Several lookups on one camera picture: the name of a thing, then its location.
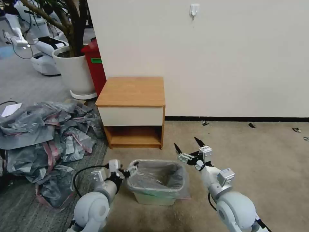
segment wastebasket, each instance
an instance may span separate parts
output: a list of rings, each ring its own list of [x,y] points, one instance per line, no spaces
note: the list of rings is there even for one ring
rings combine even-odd
[[[173,205],[175,199],[190,198],[188,173],[183,165],[171,160],[137,159],[138,173],[126,185],[140,204]]]
[[[97,95],[99,96],[106,83],[106,77],[101,60],[101,55],[99,52],[97,39],[92,40],[87,46],[85,46],[81,50],[81,52],[83,52],[86,56],[94,88],[96,90]]]

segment green label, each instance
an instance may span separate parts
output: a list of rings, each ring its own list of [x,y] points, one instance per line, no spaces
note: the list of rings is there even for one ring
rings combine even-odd
[[[102,63],[101,58],[91,58],[91,63]]]

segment wooden nightstand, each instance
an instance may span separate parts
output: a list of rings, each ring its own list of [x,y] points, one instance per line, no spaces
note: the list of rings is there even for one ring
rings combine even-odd
[[[162,149],[165,116],[162,77],[110,77],[96,105],[110,149]]]

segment drawer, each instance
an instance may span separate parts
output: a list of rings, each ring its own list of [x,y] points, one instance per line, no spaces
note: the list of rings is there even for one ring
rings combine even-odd
[[[161,126],[163,107],[98,107],[104,126]]]

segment white plant pot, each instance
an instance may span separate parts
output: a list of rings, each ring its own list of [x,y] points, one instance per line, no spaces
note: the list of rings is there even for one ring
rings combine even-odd
[[[76,99],[91,99],[97,96],[85,56],[58,57],[58,54],[68,51],[69,47],[61,47],[53,51],[52,57],[62,75],[64,84],[70,89]]]

